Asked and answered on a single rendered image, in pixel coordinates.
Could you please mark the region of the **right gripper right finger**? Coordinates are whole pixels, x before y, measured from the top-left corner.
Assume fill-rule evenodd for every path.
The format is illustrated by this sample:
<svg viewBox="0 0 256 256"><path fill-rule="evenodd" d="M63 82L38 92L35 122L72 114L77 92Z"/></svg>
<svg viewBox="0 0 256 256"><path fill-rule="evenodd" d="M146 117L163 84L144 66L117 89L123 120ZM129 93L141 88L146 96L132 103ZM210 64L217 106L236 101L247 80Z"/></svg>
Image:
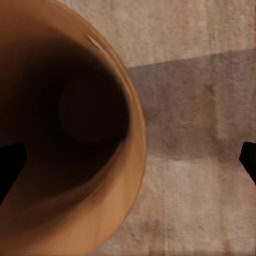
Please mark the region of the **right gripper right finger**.
<svg viewBox="0 0 256 256"><path fill-rule="evenodd" d="M244 142L239 160L256 183L256 144Z"/></svg>

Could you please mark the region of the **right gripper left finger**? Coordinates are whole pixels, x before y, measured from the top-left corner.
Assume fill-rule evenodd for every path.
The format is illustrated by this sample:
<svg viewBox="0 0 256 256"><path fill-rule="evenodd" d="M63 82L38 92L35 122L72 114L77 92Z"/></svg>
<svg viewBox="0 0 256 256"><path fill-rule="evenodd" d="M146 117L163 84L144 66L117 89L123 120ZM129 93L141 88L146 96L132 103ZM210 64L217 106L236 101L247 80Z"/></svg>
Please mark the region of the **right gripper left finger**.
<svg viewBox="0 0 256 256"><path fill-rule="evenodd" d="M0 148L0 205L27 162L22 142Z"/></svg>

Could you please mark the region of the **trash can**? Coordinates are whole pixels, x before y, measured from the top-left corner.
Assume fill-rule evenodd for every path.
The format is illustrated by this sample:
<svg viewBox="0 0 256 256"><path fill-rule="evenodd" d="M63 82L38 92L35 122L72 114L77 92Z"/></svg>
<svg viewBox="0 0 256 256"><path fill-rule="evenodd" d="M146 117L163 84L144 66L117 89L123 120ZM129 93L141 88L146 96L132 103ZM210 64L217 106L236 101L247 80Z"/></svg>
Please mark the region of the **trash can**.
<svg viewBox="0 0 256 256"><path fill-rule="evenodd" d="M58 0L0 0L0 148L17 142L0 256L90 256L137 201L147 132L119 55Z"/></svg>

